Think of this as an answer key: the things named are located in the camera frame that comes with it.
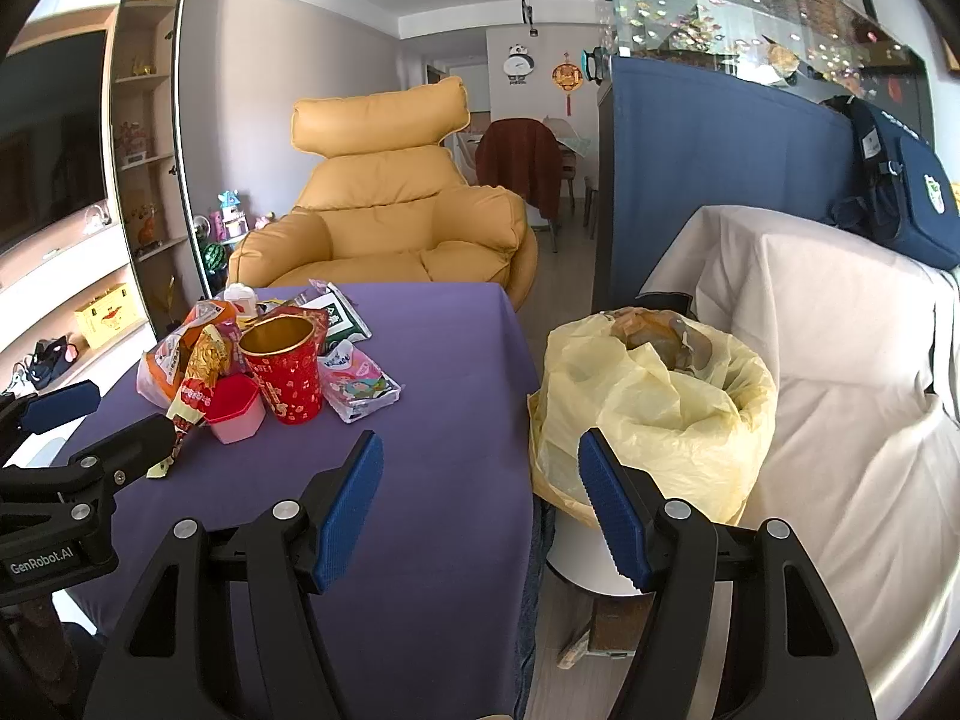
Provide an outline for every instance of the wall clock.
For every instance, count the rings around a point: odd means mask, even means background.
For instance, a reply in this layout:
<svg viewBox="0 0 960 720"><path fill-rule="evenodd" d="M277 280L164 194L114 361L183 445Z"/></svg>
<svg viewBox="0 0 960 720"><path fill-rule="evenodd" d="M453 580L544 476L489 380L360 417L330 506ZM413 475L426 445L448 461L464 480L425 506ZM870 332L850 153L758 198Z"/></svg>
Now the wall clock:
<svg viewBox="0 0 960 720"><path fill-rule="evenodd" d="M510 56L503 63L503 71L510 77L510 84L527 82L527 76L534 71L534 59L523 46L510 46Z"/></svg>

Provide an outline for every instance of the yellow box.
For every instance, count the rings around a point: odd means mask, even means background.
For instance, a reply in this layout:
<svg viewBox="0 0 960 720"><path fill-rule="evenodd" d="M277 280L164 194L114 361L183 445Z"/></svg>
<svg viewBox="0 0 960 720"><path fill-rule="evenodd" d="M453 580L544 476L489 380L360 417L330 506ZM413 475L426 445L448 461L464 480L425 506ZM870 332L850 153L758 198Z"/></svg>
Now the yellow box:
<svg viewBox="0 0 960 720"><path fill-rule="evenodd" d="M80 333L91 349L103 346L118 333L141 319L128 284L118 284L75 312Z"/></svg>

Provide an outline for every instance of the floor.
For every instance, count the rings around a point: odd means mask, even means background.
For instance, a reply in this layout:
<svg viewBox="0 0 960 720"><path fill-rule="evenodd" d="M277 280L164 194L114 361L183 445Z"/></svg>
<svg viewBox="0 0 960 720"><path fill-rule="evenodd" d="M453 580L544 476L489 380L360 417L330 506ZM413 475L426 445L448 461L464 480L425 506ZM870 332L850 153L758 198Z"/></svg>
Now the floor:
<svg viewBox="0 0 960 720"><path fill-rule="evenodd" d="M539 244L536 280L517 312L536 371L541 376L544 375L547 335L555 327L587 316L593 293L596 241L590 240L584 229L582 199L577 199L576 212L571 218L569 197L560 198L560 224L556 254L551 247L550 233L536 233Z"/></svg>
<svg viewBox="0 0 960 720"><path fill-rule="evenodd" d="M517 317L541 376L550 330L590 313L596 242L589 240L583 228L583 209L583 201L578 199L570 218L569 199L560 199L563 227L556 254L550 234L536 233L536 281ZM544 570L536 621L536 669L525 720L606 720L630 659L586 656L568 671L557 667L560 652L575 632L582 630L589 612L587 594L565 584L549 568Z"/></svg>

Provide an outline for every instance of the yellow plastic bag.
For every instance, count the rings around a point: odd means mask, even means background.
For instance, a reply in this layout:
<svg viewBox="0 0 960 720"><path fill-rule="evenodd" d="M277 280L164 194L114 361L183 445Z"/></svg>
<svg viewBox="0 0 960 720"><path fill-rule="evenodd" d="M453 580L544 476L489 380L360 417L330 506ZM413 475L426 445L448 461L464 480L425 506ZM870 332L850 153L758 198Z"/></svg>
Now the yellow plastic bag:
<svg viewBox="0 0 960 720"><path fill-rule="evenodd" d="M607 314L550 333L544 384L527 403L537 495L599 527L577 471L580 437L599 427L619 461L648 471L664 496L738 522L774 435L776 385L744 343L688 324L713 345L695 375L668 370L650 343L627 350Z"/></svg>

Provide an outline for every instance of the armchair headrest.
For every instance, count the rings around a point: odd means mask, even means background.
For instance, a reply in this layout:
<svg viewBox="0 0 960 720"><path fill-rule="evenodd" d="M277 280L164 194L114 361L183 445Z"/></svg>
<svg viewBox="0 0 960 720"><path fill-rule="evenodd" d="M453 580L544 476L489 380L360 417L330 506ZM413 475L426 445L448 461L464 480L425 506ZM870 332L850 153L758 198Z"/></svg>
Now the armchair headrest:
<svg viewBox="0 0 960 720"><path fill-rule="evenodd" d="M470 123L463 81L362 98L298 100L291 142L299 151L338 157L431 146Z"/></svg>

